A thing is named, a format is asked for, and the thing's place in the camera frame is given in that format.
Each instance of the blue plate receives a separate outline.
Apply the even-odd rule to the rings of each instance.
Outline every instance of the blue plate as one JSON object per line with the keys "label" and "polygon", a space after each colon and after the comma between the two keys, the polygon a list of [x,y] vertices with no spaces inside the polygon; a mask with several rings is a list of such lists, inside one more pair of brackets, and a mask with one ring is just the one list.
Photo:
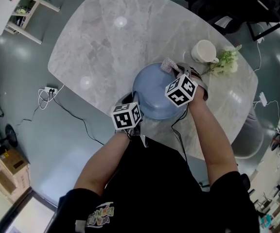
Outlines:
{"label": "blue plate", "polygon": [[145,116],[153,119],[168,119],[184,111],[177,108],[165,97],[165,88],[175,80],[173,74],[160,69],[161,63],[146,66],[136,76],[133,92],[139,95],[140,109]]}

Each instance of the gray marble tabletop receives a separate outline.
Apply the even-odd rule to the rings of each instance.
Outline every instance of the gray marble tabletop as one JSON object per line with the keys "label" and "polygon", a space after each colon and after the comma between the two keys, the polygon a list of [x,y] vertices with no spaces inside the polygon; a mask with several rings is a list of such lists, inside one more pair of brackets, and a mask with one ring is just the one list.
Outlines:
{"label": "gray marble tabletop", "polygon": [[[198,71],[206,67],[191,59],[192,47],[210,40],[221,52],[232,46],[220,33],[170,0],[85,0],[64,27],[48,70],[69,89],[102,112],[132,89],[146,65],[169,57]],[[207,105],[233,142],[252,105],[258,79],[239,54],[238,71],[231,77],[206,74]],[[178,151],[181,146],[170,125],[176,118],[144,118],[142,133]],[[187,154],[203,159],[190,113],[176,124]]]}

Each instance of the desk leg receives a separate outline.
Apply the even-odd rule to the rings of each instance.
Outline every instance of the desk leg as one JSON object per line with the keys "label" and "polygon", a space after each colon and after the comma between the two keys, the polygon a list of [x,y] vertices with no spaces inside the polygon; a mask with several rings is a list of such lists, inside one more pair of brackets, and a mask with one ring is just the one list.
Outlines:
{"label": "desk leg", "polygon": [[56,6],[53,6],[51,3],[49,2],[46,2],[45,0],[34,0],[35,2],[39,2],[40,4],[43,4],[44,6],[52,9],[52,10],[55,10],[56,12],[59,12],[60,9],[57,8]]}
{"label": "desk leg", "polygon": [[35,41],[38,44],[42,44],[42,41],[40,41],[39,39],[35,38],[33,35],[29,34],[28,32],[26,32],[25,30],[23,30],[21,27],[18,27],[16,24],[12,23],[12,22],[8,22],[7,25],[9,27],[11,27],[14,30],[17,30],[19,33],[23,34],[24,36],[30,38],[31,40]]}

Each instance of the floor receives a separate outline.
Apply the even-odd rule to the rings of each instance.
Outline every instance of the floor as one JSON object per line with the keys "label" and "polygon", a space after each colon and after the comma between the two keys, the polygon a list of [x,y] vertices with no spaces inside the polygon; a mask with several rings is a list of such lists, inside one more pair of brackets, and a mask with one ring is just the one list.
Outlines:
{"label": "floor", "polygon": [[[22,35],[4,33],[0,37],[0,105],[5,112],[0,128],[3,132],[7,123],[14,126],[18,133],[18,148],[31,163],[33,189],[55,204],[73,187],[86,161],[100,148],[100,144],[88,138],[83,123],[54,102],[45,110],[37,110],[32,117],[37,107],[38,89],[49,85],[62,86],[48,72],[47,63],[64,25],[83,1],[52,0],[51,3],[61,7],[59,13],[38,7],[26,30],[42,39],[42,45]],[[184,0],[172,1],[186,4]],[[261,32],[258,25],[254,29]],[[227,38],[234,45],[243,45],[241,53],[253,69],[259,66],[257,45],[251,40],[246,25]],[[262,67],[257,72],[257,94],[264,91],[268,101],[277,100],[280,105],[280,31],[266,36],[265,42],[260,44],[260,51]],[[99,141],[106,142],[113,135],[111,119],[67,87],[59,93],[57,100],[78,117],[85,118],[89,132]],[[262,150],[253,160],[241,160],[241,163],[251,165],[252,170],[264,155],[270,134],[278,122],[276,106],[263,108],[258,104],[256,111],[265,132],[269,134],[264,139]],[[21,122],[23,118],[33,118],[33,121]],[[195,178],[205,181],[207,172],[204,161],[192,157],[188,161]]]}

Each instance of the white mug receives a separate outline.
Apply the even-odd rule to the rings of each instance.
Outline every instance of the white mug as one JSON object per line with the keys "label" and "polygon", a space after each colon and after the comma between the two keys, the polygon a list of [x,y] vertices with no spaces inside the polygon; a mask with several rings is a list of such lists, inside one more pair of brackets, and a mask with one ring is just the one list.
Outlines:
{"label": "white mug", "polygon": [[218,63],[217,51],[214,45],[208,40],[200,40],[192,49],[191,56],[196,62]]}

